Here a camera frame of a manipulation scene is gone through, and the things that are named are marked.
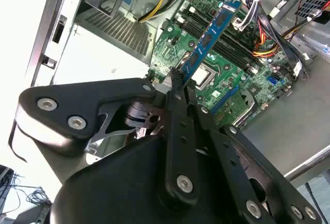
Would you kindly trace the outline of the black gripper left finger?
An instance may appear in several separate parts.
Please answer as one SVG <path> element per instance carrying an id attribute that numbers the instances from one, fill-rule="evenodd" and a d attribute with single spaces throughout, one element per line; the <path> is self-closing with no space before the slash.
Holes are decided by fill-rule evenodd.
<path id="1" fill-rule="evenodd" d="M 151 130 L 144 137 L 160 135 L 170 112 L 188 111 L 184 75 L 172 69 L 170 79 L 165 94 L 141 78 L 29 88 L 19 96 L 16 121 L 28 137 L 66 156 L 137 127 Z"/>

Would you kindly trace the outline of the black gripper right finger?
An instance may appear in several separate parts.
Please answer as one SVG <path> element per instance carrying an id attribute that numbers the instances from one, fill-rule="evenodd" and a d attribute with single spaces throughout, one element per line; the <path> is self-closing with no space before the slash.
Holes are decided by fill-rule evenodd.
<path id="1" fill-rule="evenodd" d="M 321 223 L 317 210 L 231 124 L 218 128 L 197 103 L 195 81 L 187 94 L 197 129 L 197 148 L 208 155 L 211 180 L 223 192 L 226 223 Z"/>

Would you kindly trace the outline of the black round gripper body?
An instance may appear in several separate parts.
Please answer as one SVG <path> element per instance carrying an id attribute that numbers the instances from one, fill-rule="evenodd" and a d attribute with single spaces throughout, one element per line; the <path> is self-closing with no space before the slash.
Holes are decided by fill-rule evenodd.
<path id="1" fill-rule="evenodd" d="M 231 142 L 201 106 L 170 112 L 163 133 L 75 173 L 51 223 L 243 223 Z"/>

